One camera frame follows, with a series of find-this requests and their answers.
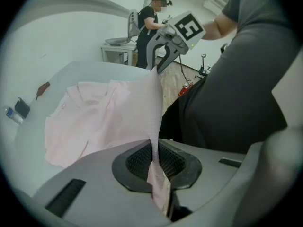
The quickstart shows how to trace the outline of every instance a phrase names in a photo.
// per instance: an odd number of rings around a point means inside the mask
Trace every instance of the small bottle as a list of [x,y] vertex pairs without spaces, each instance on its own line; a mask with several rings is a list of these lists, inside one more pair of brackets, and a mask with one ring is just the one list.
[[3,109],[5,111],[6,116],[12,119],[14,122],[19,125],[23,123],[23,118],[18,113],[16,113],[11,107],[5,106],[3,107]]

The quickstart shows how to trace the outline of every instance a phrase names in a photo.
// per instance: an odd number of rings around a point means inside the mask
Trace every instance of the person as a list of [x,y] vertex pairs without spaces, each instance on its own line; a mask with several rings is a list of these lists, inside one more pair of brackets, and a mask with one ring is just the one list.
[[139,68],[147,67],[146,48],[148,42],[157,33],[158,29],[166,26],[158,23],[157,16],[157,13],[163,11],[166,5],[166,0],[152,0],[151,6],[143,8],[139,13],[139,28],[141,29],[143,26],[145,26],[137,40],[137,67]]
[[301,45],[278,0],[229,0],[203,26],[204,40],[237,34],[207,79],[167,109],[159,138],[245,154],[287,126],[272,90]]

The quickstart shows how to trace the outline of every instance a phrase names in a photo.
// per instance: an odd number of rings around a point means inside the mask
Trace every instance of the wooden floor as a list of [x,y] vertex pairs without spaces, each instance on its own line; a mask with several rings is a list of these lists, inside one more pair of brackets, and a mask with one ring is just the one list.
[[[156,65],[162,58],[156,59]],[[187,79],[193,83],[199,81],[199,73],[191,68],[183,66],[183,71]],[[186,80],[181,72],[181,66],[178,63],[172,62],[160,75],[161,84],[163,87],[163,114],[167,108],[178,98],[178,93],[186,84]]]

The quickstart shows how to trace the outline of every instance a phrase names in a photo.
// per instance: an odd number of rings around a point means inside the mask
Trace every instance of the white table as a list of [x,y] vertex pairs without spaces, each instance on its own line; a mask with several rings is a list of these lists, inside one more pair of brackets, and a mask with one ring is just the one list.
[[31,103],[30,113],[18,128],[15,146],[22,163],[18,175],[22,175],[24,184],[17,187],[33,196],[47,180],[62,171],[61,167],[45,160],[44,126],[46,117],[57,108],[66,88],[79,81],[134,81],[148,73],[145,69],[113,63],[74,61],[55,74],[49,80],[50,87]]
[[128,43],[123,45],[109,45],[105,44],[101,46],[103,62],[109,62],[107,57],[107,52],[117,52],[120,56],[120,64],[124,64],[124,53],[128,53],[128,65],[132,66],[133,64],[133,52],[137,49],[137,45],[134,43]]

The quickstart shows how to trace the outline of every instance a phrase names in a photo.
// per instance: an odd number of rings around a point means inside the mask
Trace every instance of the person's arm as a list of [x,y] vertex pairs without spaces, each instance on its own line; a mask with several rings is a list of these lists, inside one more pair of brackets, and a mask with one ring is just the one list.
[[237,22],[231,20],[223,13],[219,14],[213,21],[206,23],[203,27],[206,34],[202,39],[217,40],[227,36],[230,32],[237,28]]
[[148,17],[144,20],[145,26],[148,30],[156,30],[165,27],[166,25],[154,23],[153,17]]

